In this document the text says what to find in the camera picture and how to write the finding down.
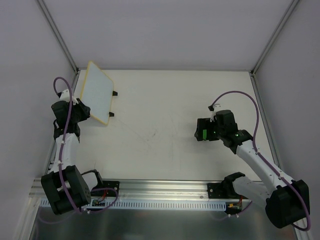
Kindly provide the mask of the yellow-framed small whiteboard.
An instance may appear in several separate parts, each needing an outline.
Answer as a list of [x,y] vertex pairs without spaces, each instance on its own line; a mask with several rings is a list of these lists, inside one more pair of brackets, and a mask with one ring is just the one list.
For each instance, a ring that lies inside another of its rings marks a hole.
[[80,100],[90,108],[90,117],[104,126],[111,117],[114,81],[93,61],[89,61],[80,91]]

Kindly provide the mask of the green whiteboard eraser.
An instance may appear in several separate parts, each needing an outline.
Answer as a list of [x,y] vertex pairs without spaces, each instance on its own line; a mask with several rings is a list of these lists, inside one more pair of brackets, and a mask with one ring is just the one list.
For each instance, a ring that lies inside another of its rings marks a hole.
[[206,130],[206,129],[203,129],[203,130],[202,130],[202,140],[203,140],[203,141],[206,141],[206,140],[207,140],[207,130]]

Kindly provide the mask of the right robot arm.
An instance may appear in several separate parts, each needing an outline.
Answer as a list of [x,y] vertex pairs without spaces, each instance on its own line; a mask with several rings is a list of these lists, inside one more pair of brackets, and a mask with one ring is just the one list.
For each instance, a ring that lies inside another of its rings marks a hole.
[[239,129],[230,110],[217,111],[212,117],[199,118],[194,136],[197,141],[218,141],[245,161],[263,182],[252,182],[241,172],[224,179],[223,192],[228,198],[244,196],[265,210],[270,222],[281,229],[295,222],[310,220],[309,187],[303,180],[294,180],[255,145],[253,136]]

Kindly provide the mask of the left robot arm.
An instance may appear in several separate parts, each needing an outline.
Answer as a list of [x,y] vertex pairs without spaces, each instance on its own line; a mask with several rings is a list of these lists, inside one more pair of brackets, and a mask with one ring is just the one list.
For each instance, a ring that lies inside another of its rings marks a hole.
[[53,138],[56,153],[53,165],[41,177],[41,186],[55,215],[62,215],[79,209],[91,202],[91,194],[100,195],[104,183],[100,173],[93,169],[81,174],[76,167],[77,148],[80,143],[79,122],[90,117],[90,108],[77,98],[76,102],[65,100],[55,102]]

